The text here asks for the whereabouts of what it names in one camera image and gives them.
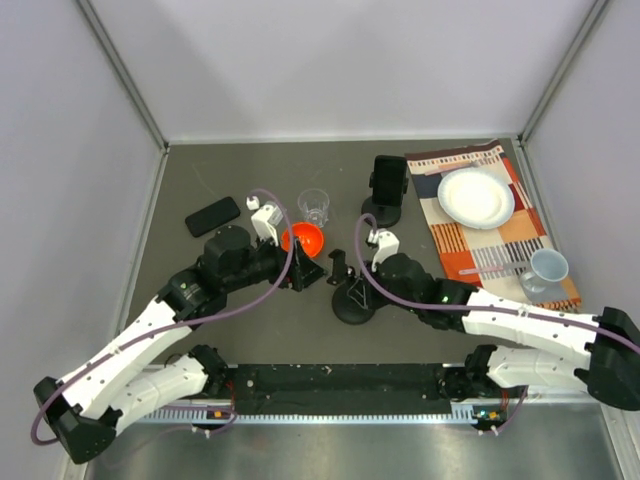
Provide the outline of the black phone stand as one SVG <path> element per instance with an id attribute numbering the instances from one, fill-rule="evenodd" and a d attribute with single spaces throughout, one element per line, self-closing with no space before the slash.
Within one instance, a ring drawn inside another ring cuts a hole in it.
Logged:
<path id="1" fill-rule="evenodd" d="M 369 179 L 369 187 L 372 194 L 367 197 L 361 205 L 361 214 L 370 214 L 376 220 L 378 227 L 392 227 L 396 225 L 402 214 L 402 202 L 408 189 L 408 178 L 393 179 L 391 181 L 391 191 L 399 194 L 399 201 L 394 205 L 380 203 L 383 197 L 383 182 L 385 177 L 382 174 L 372 172 Z"/>
<path id="2" fill-rule="evenodd" d="M 347 325 L 362 325 L 375 314 L 371 292 L 364 276 L 346 263 L 346 252 L 334 249 L 329 253 L 332 262 L 327 283 L 335 288 L 331 307 L 334 315 Z"/>

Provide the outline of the black phone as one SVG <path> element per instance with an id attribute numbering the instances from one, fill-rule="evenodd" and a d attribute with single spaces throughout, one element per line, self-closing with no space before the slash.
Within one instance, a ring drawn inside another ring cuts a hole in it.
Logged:
<path id="1" fill-rule="evenodd" d="M 189 233 L 194 238 L 199 238 L 239 216 L 237 203 L 227 196 L 188 215 L 184 222 Z"/>
<path id="2" fill-rule="evenodd" d="M 391 191 L 391 181 L 407 177 L 407 161 L 404 157 L 378 155 L 374 160 L 374 170 L 376 174 L 385 177 L 383 182 L 383 197 L 380 203 L 394 205 L 399 201 L 399 194 Z"/>

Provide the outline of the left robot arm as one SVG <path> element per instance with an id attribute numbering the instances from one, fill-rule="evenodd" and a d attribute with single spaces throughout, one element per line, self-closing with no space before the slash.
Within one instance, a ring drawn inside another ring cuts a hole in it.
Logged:
<path id="1" fill-rule="evenodd" d="M 301 292 L 325 276 L 299 239 L 283 248 L 277 237 L 253 239 L 242 227 L 217 230 L 196 262 L 173 275 L 143 312 L 83 366 L 33 389 L 45 421 L 75 464 L 101 455 L 129 425 L 175 400 L 226 387 L 226 363 L 216 349 L 198 345 L 173 367 L 144 369 L 209 317 L 228 318 L 227 299 L 267 282 Z"/>

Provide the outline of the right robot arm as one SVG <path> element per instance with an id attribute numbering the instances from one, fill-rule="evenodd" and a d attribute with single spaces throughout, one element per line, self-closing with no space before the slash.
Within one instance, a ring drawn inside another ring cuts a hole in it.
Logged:
<path id="1" fill-rule="evenodd" d="M 467 358 L 467 384 L 478 395 L 499 387 L 549 387 L 586 392 L 621 410 L 639 408 L 639 329 L 620 309 L 584 314 L 518 303 L 434 278 L 403 253 L 362 263 L 343 289 L 365 319 L 397 306 L 434 329 L 502 340 Z"/>

